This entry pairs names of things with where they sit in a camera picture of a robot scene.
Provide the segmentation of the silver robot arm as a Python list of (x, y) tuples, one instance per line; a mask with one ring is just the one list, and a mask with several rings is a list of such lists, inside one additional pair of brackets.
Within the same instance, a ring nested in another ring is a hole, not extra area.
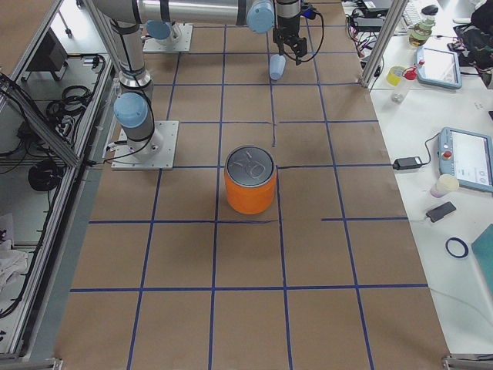
[(149, 20), (146, 22), (148, 35), (160, 42), (178, 42), (182, 33), (175, 23)]
[(119, 81), (124, 90), (152, 86), (143, 58), (140, 26), (149, 21), (161, 24), (199, 22), (240, 25), (257, 34), (273, 32), (278, 53), (270, 58), (270, 78), (282, 77), (287, 46), (297, 65), (304, 62), (307, 39), (300, 37), (300, 18), (314, 19), (316, 9), (305, 1), (94, 1), (97, 11), (109, 18), (113, 45), (119, 60)]

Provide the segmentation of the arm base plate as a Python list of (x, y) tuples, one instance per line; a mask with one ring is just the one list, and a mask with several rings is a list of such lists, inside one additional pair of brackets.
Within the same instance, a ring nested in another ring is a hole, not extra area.
[(193, 25), (190, 23), (175, 23), (167, 27), (169, 30), (166, 39), (156, 39), (151, 35), (144, 44), (145, 54), (173, 54), (188, 52), (191, 46)]
[(155, 131), (149, 143), (145, 140), (127, 140), (123, 129), (119, 140), (127, 143), (116, 147), (113, 170), (171, 170), (173, 168), (176, 142), (179, 132), (178, 121), (155, 121)]

